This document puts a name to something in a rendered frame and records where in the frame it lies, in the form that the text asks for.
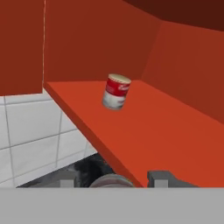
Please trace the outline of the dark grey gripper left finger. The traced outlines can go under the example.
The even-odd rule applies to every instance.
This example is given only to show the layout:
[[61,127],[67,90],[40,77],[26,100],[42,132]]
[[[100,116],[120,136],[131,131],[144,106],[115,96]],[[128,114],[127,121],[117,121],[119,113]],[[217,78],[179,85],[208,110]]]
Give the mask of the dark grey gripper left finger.
[[74,188],[75,173],[73,171],[55,171],[43,177],[36,178],[28,183],[22,184],[19,188]]

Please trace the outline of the red cabinet door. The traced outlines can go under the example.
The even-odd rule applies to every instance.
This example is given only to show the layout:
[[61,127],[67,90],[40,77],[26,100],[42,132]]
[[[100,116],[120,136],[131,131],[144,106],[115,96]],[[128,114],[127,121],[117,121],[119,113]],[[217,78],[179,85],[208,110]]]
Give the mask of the red cabinet door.
[[44,0],[0,0],[0,96],[42,92]]

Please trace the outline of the red open cabinet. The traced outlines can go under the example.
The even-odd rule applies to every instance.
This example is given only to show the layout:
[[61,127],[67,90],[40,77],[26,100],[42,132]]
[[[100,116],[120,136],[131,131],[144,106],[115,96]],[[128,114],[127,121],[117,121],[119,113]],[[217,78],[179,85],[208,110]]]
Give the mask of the red open cabinet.
[[[45,89],[112,168],[224,187],[224,0],[45,0]],[[109,74],[131,79],[121,109]]]

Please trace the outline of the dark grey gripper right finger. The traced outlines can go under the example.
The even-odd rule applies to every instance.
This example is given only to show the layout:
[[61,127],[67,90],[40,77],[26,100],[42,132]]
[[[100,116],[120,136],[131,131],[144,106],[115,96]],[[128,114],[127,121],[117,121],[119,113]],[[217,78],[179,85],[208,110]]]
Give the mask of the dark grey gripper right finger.
[[175,188],[175,187],[194,187],[193,184],[176,178],[169,171],[148,171],[148,187],[153,188]]

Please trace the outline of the red and white can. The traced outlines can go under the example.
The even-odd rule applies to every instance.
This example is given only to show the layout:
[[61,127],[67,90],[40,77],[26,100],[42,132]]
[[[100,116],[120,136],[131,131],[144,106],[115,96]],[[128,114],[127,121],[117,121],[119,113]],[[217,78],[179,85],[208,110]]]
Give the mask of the red and white can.
[[102,104],[109,109],[121,109],[130,89],[131,79],[115,73],[108,75]]

